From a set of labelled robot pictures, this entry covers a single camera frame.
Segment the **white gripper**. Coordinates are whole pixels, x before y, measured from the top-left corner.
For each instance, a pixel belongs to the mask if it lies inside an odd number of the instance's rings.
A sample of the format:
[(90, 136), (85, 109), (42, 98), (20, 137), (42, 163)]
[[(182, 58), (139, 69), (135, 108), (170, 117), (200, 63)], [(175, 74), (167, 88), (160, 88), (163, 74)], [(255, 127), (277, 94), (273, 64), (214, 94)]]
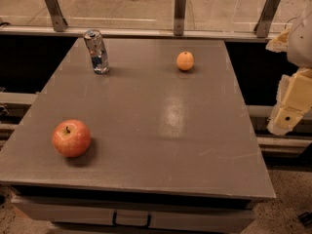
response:
[(282, 76), (267, 125), (271, 134), (283, 136), (312, 108), (312, 3), (291, 29), (284, 29), (265, 49), (274, 53), (287, 51), (288, 61), (300, 67), (292, 76)]

